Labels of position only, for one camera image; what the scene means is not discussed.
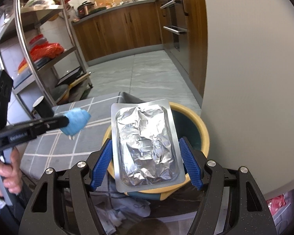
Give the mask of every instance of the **blue cloth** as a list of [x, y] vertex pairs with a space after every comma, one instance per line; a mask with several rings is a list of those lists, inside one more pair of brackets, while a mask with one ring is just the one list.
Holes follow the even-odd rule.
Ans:
[[77, 134], [87, 125], [91, 117], [86, 110], [82, 110], [81, 108], [69, 110], [64, 113], [64, 115], [69, 119], [69, 124], [67, 127], [61, 128], [61, 131], [67, 136], [74, 136]]

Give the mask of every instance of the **yellow bucket rim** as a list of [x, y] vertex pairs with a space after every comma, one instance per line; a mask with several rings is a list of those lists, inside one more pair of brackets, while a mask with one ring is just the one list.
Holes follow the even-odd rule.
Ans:
[[[182, 113], [183, 115], [188, 117], [195, 124], [196, 128], [199, 131], [200, 138], [201, 138], [201, 151], [204, 153], [205, 157], [207, 158], [208, 153], [209, 153], [210, 141], [209, 141], [208, 130], [207, 130], [205, 123], [194, 111], [192, 111], [191, 109], [189, 109], [181, 104], [178, 104], [175, 102], [170, 102], [170, 107], [171, 107], [171, 110], [175, 110], [175, 111]], [[111, 126], [109, 126], [109, 128], [106, 130], [106, 133], [103, 137], [102, 144], [104, 144], [104, 142], [108, 138], [111, 138], [111, 136], [112, 136], [112, 131], [111, 131]], [[114, 166], [113, 166], [112, 160], [110, 161], [107, 170], [108, 170], [109, 174], [115, 179]], [[172, 194], [173, 192], [175, 192], [176, 190], [178, 190], [179, 188], [181, 188], [182, 186], [184, 186], [188, 182], [190, 182], [190, 177], [188, 174], [185, 174], [185, 181], [183, 183], [171, 185], [171, 186], [167, 186], [167, 187], [156, 188], [156, 189], [143, 190], [143, 191], [139, 191], [139, 192], [140, 193], [147, 193], [147, 194], [159, 194], [160, 193], [160, 194], [164, 194], [161, 196], [161, 198], [166, 198], [167, 197], [166, 195]]]

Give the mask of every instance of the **human hand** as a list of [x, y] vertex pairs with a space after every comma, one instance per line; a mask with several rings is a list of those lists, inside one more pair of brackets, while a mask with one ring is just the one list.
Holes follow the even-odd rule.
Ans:
[[22, 190], [22, 173], [20, 170], [20, 154], [16, 148], [11, 151], [11, 164], [4, 164], [0, 161], [0, 175], [5, 177], [3, 184], [10, 193], [18, 194]]

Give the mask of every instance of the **silver bolt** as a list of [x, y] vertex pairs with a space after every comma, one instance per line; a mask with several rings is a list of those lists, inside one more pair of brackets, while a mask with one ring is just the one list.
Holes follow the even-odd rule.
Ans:
[[46, 169], [46, 174], [51, 174], [51, 173], [53, 173], [53, 168]]
[[86, 166], [86, 163], [85, 162], [79, 162], [78, 164], [77, 164], [77, 167], [79, 167], [79, 168], [83, 168], [83, 167], [85, 167]]
[[247, 173], [248, 172], [248, 169], [246, 167], [241, 167], [240, 170], [243, 173]]
[[213, 160], [209, 160], [209, 161], [207, 161], [207, 164], [208, 164], [210, 167], [214, 167], [214, 166], [216, 166], [216, 162], [213, 161]]

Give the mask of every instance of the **blue gripper pad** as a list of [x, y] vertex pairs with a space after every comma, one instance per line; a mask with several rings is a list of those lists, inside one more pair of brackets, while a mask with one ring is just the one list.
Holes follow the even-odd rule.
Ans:
[[81, 108], [69, 110], [64, 113], [64, 116], [69, 119], [69, 124], [66, 127], [60, 128], [60, 130], [67, 136], [74, 136], [77, 134], [87, 125], [91, 117], [86, 110], [82, 110]]
[[93, 180], [91, 182], [93, 190], [96, 190], [97, 187], [101, 186], [111, 159], [112, 140], [109, 140], [93, 169]]
[[195, 161], [188, 145], [186, 144], [183, 138], [179, 141], [181, 156], [186, 167], [187, 173], [191, 179], [191, 183], [195, 186], [198, 190], [201, 189], [203, 183], [201, 181], [201, 171], [200, 167], [198, 166], [197, 162]]

